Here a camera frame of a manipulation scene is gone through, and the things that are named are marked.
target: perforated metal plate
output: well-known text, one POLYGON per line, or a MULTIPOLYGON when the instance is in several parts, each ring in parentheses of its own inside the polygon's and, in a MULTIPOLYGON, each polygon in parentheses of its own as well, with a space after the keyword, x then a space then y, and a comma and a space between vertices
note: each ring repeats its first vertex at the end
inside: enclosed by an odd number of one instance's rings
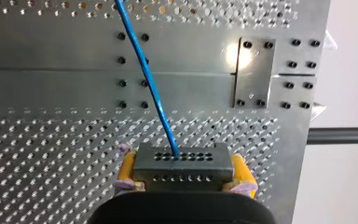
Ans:
MULTIPOLYGON (((126 4, 177 142, 240 152, 290 223, 329 1, 126 4), (275 40, 264 109, 233 108, 242 37, 275 40)), ((168 145, 123 31, 112 1, 0 1, 0 223, 84 223, 114 194, 119 141, 168 145)))
MULTIPOLYGON (((129 97, 128 108, 116 109, 124 94, 102 89, 115 83, 108 74, 56 75, 0 72, 0 223, 83 223, 113 196, 122 159, 115 149, 119 141, 134 147, 140 142, 168 145, 156 114, 140 108, 138 99, 129 97)), ((127 75, 131 92, 144 90, 127 75)), ((253 111, 227 109, 229 91, 214 98, 210 86, 181 91, 164 85, 164 78, 156 76, 178 143, 211 147, 222 142, 230 152, 240 152, 258 181, 257 200, 279 223, 289 223, 310 120, 310 109, 299 104, 312 102, 312 90, 303 83, 314 83, 314 77, 274 77, 270 109, 253 111), (287 81, 295 84, 290 91, 287 81), (170 94, 177 97, 168 101, 170 94), (194 96, 214 99, 215 110, 186 100, 194 96), (282 102, 292 107, 284 109, 282 102)), ((172 83, 183 78, 194 79, 176 76, 172 83)), ((229 90, 234 76, 199 79, 229 90)))
MULTIPOLYGON (((117 38, 124 27, 112 10, 113 1, 13 1, 18 4, 0 0, 0 67, 139 71, 130 40, 117 38), (110 13, 108 20, 104 13, 110 13), (126 63, 117 63, 119 57, 126 58, 126 63)), ((318 66, 308 68, 307 62, 319 63, 323 44, 313 47, 310 43, 324 42, 329 0, 129 0, 127 6, 133 10, 131 19, 138 36, 149 35, 148 41, 141 42, 155 72, 234 73, 238 40, 252 36, 276 39, 272 74, 315 74, 318 66), (166 7, 165 15, 158 15, 161 7, 166 7), (202 15, 207 9, 211 15, 202 15), (166 22, 165 16, 176 22, 166 22), (197 18, 205 24, 197 23, 197 18), (206 22, 215 20, 220 25, 206 22), (269 26, 270 20, 276 25, 269 26), (230 21, 238 25, 229 25, 230 21), (254 26, 255 21, 261 24, 254 26), (290 22, 282 27, 285 21, 290 22), (301 45, 292 45, 293 39, 301 40, 301 45), (288 67, 288 61, 296 61, 297 68, 288 67)))

